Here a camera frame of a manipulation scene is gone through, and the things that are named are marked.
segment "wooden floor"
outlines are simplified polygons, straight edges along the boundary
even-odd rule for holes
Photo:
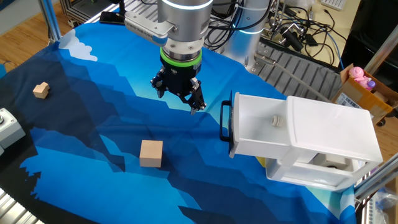
[[[63,15],[59,2],[54,4],[54,11],[61,34],[64,35],[72,28],[68,25],[68,19]],[[47,26],[43,15],[39,13],[0,36],[0,63],[9,61],[6,63],[6,69],[10,71],[42,50],[48,43]]]
[[[68,19],[63,15],[59,3],[54,5],[54,10],[63,35],[72,28],[68,25]],[[6,64],[7,71],[11,70],[46,47],[48,41],[43,16],[38,14],[0,36],[0,63],[11,61]],[[386,120],[384,127],[375,127],[385,161],[398,153],[398,119],[387,118]]]

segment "small wooden cube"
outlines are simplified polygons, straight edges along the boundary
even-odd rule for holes
[[[49,89],[49,84],[43,82],[40,85],[36,85],[35,89],[33,90],[33,94],[36,96],[36,98],[45,99],[49,93]]]
[[[139,165],[142,167],[161,167],[163,141],[142,140]]]
[[[50,85],[48,83],[45,83],[45,82],[40,84],[40,86],[44,87],[44,89],[47,90],[47,91],[50,89]]]

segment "blue tablecloth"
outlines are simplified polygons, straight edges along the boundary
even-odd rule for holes
[[[231,92],[285,99],[239,63],[203,49],[208,106],[190,108],[149,81],[159,47],[124,26],[84,24],[0,79],[0,108],[27,136],[0,157],[0,186],[47,223],[355,223],[343,194],[275,182],[218,138]],[[37,84],[49,83],[45,100]],[[140,167],[143,139],[162,167]]]

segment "green ring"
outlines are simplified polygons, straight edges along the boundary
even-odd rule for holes
[[[192,65],[196,65],[197,63],[200,62],[200,60],[201,60],[201,50],[200,50],[199,56],[195,60],[192,60],[190,62],[176,62],[176,61],[168,58],[168,56],[166,56],[166,54],[164,54],[162,48],[160,48],[160,56],[162,57],[163,60],[165,60],[167,63],[169,63],[169,64],[171,64],[173,66],[185,68],[185,67],[189,67],[189,66],[192,66]]]

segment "electronic equipment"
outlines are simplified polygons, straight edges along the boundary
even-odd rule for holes
[[[103,24],[124,25],[124,18],[115,12],[102,12],[99,22]]]
[[[322,5],[336,9],[337,11],[343,10],[345,3],[346,0],[321,0]]]
[[[0,109],[0,155],[4,149],[25,136],[17,119],[6,109]]]

